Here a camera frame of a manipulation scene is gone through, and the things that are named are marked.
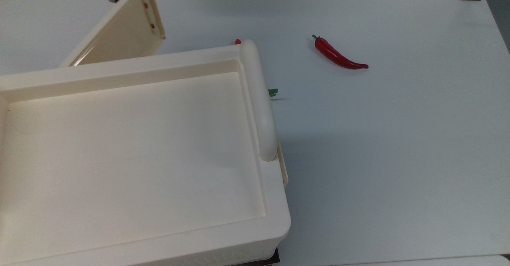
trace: open lid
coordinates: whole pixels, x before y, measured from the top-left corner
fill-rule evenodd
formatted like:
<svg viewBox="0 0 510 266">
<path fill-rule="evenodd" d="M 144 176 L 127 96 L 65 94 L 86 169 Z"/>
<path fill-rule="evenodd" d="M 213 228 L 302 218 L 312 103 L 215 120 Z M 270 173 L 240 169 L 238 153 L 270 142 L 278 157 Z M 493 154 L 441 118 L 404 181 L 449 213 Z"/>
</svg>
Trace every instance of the open lid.
<svg viewBox="0 0 510 266">
<path fill-rule="evenodd" d="M 119 0 L 60 67 L 153 55 L 164 38 L 155 0 Z"/>
</svg>

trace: white table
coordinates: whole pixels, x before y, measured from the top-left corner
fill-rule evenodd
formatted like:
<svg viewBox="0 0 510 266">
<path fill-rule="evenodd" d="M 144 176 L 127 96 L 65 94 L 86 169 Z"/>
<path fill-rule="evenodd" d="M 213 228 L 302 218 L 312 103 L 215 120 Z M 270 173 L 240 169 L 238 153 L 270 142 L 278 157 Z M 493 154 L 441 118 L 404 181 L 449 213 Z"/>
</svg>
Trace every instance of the white table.
<svg viewBox="0 0 510 266">
<path fill-rule="evenodd" d="M 290 176 L 282 266 L 510 253 L 510 55 L 486 1 L 157 2 L 158 53 L 259 45 Z M 0 74 L 57 67 L 111 6 L 0 0 Z"/>
</svg>

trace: red chili pepper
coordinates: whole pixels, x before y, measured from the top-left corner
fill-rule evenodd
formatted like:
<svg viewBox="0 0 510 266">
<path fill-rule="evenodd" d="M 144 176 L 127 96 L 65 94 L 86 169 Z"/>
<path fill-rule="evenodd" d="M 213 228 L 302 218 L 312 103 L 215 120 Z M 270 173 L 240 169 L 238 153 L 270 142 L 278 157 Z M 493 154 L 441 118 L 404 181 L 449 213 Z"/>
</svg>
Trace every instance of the red chili pepper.
<svg viewBox="0 0 510 266">
<path fill-rule="evenodd" d="M 355 62 L 350 61 L 349 59 L 346 59 L 343 55 L 341 55 L 335 48 L 333 48 L 328 41 L 325 39 L 322 39 L 320 36 L 316 37 L 315 35 L 312 35 L 312 37 L 315 38 L 315 48 L 319 50 L 323 55 L 326 56 L 330 61 L 333 63 L 348 68 L 351 70 L 359 70 L 359 69 L 367 69 L 368 65 L 365 64 L 358 64 Z"/>
</svg>

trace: tray bottom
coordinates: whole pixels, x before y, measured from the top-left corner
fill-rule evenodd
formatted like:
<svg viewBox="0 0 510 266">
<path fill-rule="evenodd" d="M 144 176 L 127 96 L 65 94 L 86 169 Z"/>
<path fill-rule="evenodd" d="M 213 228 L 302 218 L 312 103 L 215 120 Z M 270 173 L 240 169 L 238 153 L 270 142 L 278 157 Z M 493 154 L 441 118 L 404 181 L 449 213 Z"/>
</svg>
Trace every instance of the tray bottom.
<svg viewBox="0 0 510 266">
<path fill-rule="evenodd" d="M 9 105 L 0 264 L 265 216 L 237 72 Z"/>
</svg>

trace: plastic container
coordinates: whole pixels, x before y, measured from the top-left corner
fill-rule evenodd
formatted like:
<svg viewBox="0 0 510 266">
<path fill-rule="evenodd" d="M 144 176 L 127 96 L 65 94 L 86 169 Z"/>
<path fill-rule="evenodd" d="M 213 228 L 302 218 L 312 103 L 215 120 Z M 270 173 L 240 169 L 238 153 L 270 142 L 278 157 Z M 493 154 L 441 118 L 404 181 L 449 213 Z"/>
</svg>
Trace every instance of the plastic container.
<svg viewBox="0 0 510 266">
<path fill-rule="evenodd" d="M 261 71 L 248 39 L 0 77 L 0 265 L 269 258 L 290 215 Z"/>
</svg>

